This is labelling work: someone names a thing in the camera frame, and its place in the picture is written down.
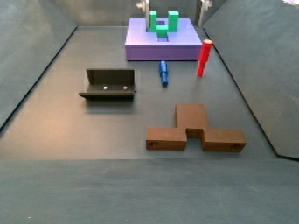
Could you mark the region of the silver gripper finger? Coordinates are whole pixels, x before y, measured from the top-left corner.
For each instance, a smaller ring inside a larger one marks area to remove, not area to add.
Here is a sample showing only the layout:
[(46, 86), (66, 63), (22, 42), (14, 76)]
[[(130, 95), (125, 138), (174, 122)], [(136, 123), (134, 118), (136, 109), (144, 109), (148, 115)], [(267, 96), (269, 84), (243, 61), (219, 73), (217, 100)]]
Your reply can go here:
[(200, 0), (199, 25), (203, 25), (204, 13), (212, 6), (212, 0)]
[(149, 0), (140, 0), (136, 3), (136, 8), (140, 9), (144, 13), (145, 24), (149, 25)]

